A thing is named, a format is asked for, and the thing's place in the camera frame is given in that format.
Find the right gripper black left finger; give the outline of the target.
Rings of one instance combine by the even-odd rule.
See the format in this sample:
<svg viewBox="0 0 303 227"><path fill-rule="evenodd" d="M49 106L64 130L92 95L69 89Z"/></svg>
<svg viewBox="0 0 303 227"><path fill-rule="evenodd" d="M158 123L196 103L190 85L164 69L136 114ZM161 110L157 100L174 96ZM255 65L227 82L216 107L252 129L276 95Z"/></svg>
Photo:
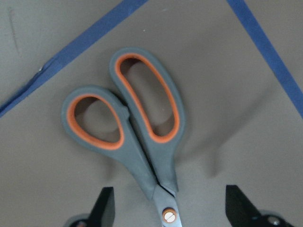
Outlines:
<svg viewBox="0 0 303 227"><path fill-rule="evenodd" d="M114 220L114 188L104 187L89 215L89 227L112 227Z"/></svg>

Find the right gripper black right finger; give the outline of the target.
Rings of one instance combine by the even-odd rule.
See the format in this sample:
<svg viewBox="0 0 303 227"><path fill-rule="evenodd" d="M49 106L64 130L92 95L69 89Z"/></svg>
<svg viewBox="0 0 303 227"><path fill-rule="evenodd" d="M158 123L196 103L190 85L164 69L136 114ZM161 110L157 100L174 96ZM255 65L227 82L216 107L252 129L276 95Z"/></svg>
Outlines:
<svg viewBox="0 0 303 227"><path fill-rule="evenodd" d="M265 216L237 185L226 186L225 214L232 227L267 227Z"/></svg>

